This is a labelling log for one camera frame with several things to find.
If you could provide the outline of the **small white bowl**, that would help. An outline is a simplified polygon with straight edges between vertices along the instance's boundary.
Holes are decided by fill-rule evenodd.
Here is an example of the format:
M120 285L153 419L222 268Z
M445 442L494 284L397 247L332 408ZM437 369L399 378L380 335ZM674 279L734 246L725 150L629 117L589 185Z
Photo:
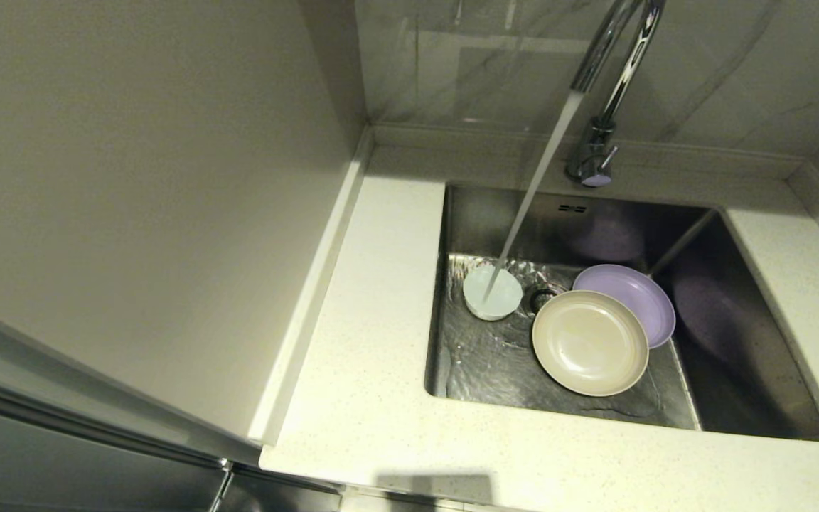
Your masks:
M484 321L498 321L512 314L523 298L523 286L505 269L481 265L464 278L462 286L468 310Z

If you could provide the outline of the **beige plastic plate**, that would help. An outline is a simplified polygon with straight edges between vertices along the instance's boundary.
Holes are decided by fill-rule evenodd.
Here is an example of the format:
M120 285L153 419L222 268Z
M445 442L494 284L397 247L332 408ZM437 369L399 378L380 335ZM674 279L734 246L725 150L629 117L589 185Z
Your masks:
M618 299L573 289L549 299L532 323L537 362L558 385L610 398L641 381L649 341L638 317Z

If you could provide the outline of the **chrome kitchen faucet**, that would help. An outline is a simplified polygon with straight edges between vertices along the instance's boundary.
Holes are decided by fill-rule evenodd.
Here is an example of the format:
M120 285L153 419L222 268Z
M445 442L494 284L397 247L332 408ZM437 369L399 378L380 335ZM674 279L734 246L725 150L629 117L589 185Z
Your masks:
M582 187L601 188L612 181L612 159L618 148L611 145L616 116L633 84L641 62L662 22L668 0L614 0L602 19L572 81L572 91L587 94L600 78L605 62L633 17L637 25L617 81L600 113L589 120L573 149L566 175Z

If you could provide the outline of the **purple plastic plate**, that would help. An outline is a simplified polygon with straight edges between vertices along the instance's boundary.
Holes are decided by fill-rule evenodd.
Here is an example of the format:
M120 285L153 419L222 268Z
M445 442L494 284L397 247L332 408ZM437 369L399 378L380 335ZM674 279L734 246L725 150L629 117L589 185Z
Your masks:
M594 265L581 271L573 289L588 289L617 299L637 317L648 346L663 346L674 334L676 314L666 292L647 275L623 265Z

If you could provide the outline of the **metal sink drain strainer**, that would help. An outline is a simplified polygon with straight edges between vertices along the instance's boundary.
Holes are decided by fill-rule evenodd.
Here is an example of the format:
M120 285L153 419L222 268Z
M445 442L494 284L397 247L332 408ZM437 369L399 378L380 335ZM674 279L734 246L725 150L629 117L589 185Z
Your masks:
M556 282L537 282L527 287L521 299L521 311L527 318L535 318L537 313L550 300L569 289Z

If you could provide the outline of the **stainless steel sink basin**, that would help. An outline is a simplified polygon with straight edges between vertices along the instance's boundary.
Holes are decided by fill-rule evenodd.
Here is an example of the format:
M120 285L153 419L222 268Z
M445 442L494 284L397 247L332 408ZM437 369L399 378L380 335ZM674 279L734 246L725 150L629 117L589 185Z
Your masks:
M672 299L674 334L651 349L630 390L589 398L544 372L521 303L476 318L464 277L492 263L523 199L510 189L446 188L425 388L436 398L680 429L819 442L819 389L784 321L714 208L539 193L506 268L524 291L571 289L594 265L649 275Z

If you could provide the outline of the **white edge trim strip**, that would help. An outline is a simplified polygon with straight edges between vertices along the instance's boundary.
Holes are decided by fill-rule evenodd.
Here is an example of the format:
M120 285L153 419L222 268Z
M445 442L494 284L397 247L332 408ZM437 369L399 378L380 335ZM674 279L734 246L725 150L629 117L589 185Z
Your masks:
M374 146L374 127L367 125L355 147L331 216L316 247L305 282L301 286L282 347L277 352L263 395L248 429L248 440L261 447L276 444L282 433Z

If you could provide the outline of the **running water stream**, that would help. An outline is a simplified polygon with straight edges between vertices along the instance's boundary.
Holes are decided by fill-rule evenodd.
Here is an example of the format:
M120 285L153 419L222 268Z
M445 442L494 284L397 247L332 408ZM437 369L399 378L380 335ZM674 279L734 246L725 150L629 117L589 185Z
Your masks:
M555 127L553 127L552 133L550 133L548 142L543 149L542 156L540 156L539 161L537 162L532 178L530 179L523 199L520 202L520 207L515 214L513 222L510 224L510 230L505 238L503 250L501 250L500 256L498 256L498 263L497 265L494 265L495 268L490 277L488 277L486 291L482 296L485 299L490 297L492 288L494 288L495 282L497 282L498 273L501 271L501 269L503 269L503 266L509 256L510 249L513 247L513 243L515 242L517 234L519 233L520 226L523 224L528 210L530 210L530 204L532 204L532 200L537 190L539 189L540 185L542 185L542 181L548 171L550 162L552 162L553 157L559 149L560 142L562 142L569 124L572 123L573 117L575 114L577 114L577 110L579 109L579 105L582 103L584 96L585 94L581 91L569 91L566 102L563 105L562 110L560 110L559 119L557 120Z

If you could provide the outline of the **tall beige cabinet side panel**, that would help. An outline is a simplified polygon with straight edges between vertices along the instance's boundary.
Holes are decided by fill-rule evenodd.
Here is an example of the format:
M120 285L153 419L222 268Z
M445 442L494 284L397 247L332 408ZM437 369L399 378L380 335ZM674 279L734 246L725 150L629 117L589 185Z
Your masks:
M0 0L0 324L254 444L364 127L355 0Z

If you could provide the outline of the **metal door trim strip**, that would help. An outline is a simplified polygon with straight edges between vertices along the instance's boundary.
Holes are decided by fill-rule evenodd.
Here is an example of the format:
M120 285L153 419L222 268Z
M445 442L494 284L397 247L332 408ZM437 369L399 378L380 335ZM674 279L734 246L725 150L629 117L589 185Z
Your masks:
M236 464L224 457L215 457L196 450L166 443L152 435L134 433L123 427L112 427L107 422L75 414L64 408L47 405L36 399L23 398L0 387L0 416L25 422L55 433L71 435L85 441L109 445L117 449L164 458L173 462L195 464L205 469L230 471Z

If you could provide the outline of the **grey glossy cabinet door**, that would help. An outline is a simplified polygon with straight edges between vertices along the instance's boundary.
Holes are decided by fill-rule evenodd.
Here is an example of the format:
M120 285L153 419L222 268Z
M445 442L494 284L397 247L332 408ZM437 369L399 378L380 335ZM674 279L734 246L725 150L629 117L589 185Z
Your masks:
M341 493L0 414L0 512L337 512Z

